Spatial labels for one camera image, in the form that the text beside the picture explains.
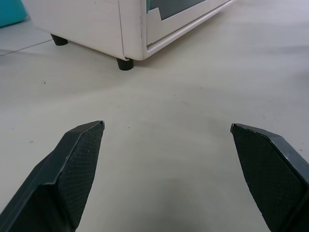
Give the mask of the white toaster oven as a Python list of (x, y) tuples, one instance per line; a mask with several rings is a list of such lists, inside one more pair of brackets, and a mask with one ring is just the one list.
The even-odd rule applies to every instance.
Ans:
[(147, 45), (146, 16), (155, 9), (151, 0), (22, 1), (39, 29), (122, 60), (145, 60), (203, 23)]

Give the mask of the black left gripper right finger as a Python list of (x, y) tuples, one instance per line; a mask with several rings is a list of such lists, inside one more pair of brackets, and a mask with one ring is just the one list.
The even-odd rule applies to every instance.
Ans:
[(249, 191), (271, 232), (309, 232), (309, 163), (280, 135), (233, 123)]

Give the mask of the white appliance door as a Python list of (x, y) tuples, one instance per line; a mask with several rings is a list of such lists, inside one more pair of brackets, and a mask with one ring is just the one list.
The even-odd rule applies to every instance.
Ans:
[(200, 24), (220, 12), (235, 0), (204, 0), (188, 9), (162, 19), (163, 11), (159, 8), (150, 10), (146, 16), (147, 45), (156, 43), (172, 33), (195, 23)]

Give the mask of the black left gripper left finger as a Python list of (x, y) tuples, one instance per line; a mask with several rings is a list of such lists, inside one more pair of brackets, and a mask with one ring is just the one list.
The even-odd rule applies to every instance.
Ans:
[(76, 232), (94, 182), (104, 121), (66, 132), (0, 214), (0, 232)]

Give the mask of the teal object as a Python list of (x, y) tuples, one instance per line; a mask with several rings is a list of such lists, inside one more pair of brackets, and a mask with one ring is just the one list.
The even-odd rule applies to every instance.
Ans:
[(22, 0), (0, 0), (0, 28), (29, 19)]

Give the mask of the black rubber appliance foot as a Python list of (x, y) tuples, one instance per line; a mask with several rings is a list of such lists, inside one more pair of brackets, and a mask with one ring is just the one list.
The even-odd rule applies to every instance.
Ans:
[(64, 46), (68, 44), (68, 40), (51, 34), (51, 37), (56, 46)]
[(117, 58), (116, 61), (118, 64), (118, 68), (122, 71), (129, 71), (133, 69), (134, 67), (134, 60), (132, 59), (122, 60), (122, 59)]

